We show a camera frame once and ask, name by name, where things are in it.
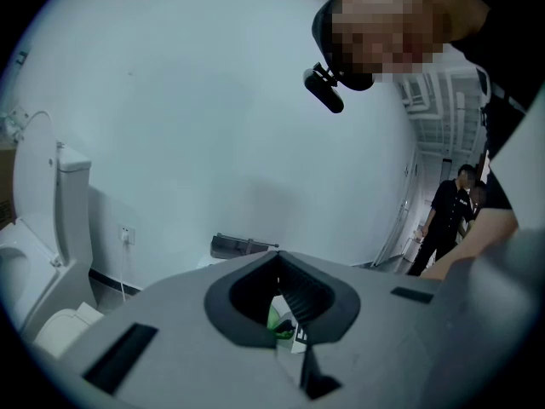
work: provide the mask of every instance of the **black uniform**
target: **black uniform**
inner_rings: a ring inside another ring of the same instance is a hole
[[[451,44],[487,71],[490,103],[483,110],[486,148],[493,159],[530,107],[545,79],[542,0],[482,0],[490,7],[476,34]],[[487,94],[486,78],[480,73]],[[486,182],[488,208],[511,209],[493,173]]]
[[[440,259],[456,245],[456,234],[462,218],[466,222],[473,220],[473,210],[469,195],[463,189],[458,190],[455,181],[444,181],[433,198],[432,208],[435,216],[427,231],[424,243],[418,251],[415,263],[408,274],[419,276],[426,268],[429,258],[437,250],[436,259]]]

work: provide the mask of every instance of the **toilet lid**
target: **toilet lid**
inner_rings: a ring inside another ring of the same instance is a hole
[[[46,112],[31,117],[17,146],[14,166],[15,213],[54,253],[57,140]]]

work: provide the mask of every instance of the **black shirt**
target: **black shirt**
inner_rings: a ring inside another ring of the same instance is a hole
[[[439,185],[432,208],[435,216],[429,227],[429,234],[438,235],[442,240],[456,240],[456,232],[462,217],[466,222],[473,220],[473,209],[468,192],[456,186],[455,181],[444,181]]]
[[[523,108],[530,107],[545,80],[542,51],[542,0],[482,0],[490,11],[476,34],[451,44],[472,63],[488,72],[490,83],[500,86]],[[493,95],[484,109],[486,148],[494,158],[524,114]],[[490,173],[485,207],[510,209],[499,182]]]

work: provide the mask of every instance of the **power cord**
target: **power cord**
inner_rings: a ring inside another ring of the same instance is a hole
[[[123,302],[125,302],[125,288],[123,287],[123,267],[125,266],[125,247],[129,245],[129,233],[123,232],[121,234],[121,293],[123,294]]]

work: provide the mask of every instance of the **toilet tank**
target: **toilet tank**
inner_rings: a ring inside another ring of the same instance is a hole
[[[91,161],[62,143],[57,145],[56,231],[60,253],[67,265],[77,261],[91,266],[89,235],[89,171]]]

